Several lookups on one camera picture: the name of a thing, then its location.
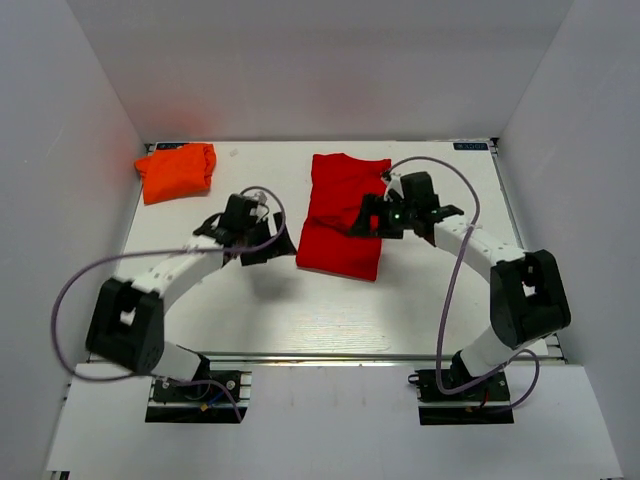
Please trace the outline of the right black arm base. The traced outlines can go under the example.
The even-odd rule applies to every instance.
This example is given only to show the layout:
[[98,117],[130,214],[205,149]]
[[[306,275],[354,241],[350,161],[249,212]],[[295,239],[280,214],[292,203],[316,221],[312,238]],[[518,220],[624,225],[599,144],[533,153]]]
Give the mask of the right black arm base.
[[507,425],[514,423],[511,394],[503,372],[455,395],[443,394],[434,369],[417,370],[407,377],[416,389],[421,426]]

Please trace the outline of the red t-shirt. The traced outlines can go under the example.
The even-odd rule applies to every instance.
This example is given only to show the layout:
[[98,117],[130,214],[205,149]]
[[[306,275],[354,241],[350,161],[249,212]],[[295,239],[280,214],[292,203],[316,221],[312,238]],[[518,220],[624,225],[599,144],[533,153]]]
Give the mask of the red t-shirt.
[[389,159],[362,160],[345,153],[315,154],[312,189],[303,223],[296,265],[301,269],[373,282],[377,279],[382,241],[352,237],[366,194],[382,195],[381,174]]

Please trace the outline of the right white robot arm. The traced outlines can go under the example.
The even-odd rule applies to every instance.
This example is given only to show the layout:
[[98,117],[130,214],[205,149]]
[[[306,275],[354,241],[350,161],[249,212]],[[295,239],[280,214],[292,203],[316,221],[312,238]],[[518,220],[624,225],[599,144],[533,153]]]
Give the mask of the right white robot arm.
[[454,205],[442,205],[426,172],[385,172],[386,190],[364,195],[349,229],[358,238],[400,239],[412,231],[453,254],[489,284],[489,326],[435,374],[438,390],[472,399],[488,378],[528,347],[566,328],[571,313],[555,257],[525,251],[483,231]]

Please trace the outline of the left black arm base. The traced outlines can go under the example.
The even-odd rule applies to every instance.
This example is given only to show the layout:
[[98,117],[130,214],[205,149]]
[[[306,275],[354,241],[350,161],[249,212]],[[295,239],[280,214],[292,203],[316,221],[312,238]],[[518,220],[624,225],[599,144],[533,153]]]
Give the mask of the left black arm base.
[[149,393],[145,422],[150,424],[240,424],[249,407],[252,373],[211,370],[214,384],[178,386],[155,380]]

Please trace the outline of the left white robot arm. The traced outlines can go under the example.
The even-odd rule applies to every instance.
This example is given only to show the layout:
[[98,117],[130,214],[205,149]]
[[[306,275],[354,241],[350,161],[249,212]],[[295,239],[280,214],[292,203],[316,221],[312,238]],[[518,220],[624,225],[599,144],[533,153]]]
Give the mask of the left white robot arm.
[[206,356],[165,338],[165,316],[189,290],[227,264],[264,264],[297,250],[284,209],[271,211],[270,193],[249,187],[231,195],[223,211],[208,217],[177,250],[134,277],[114,276],[101,286],[86,349],[136,376],[174,382],[188,398],[211,387]]

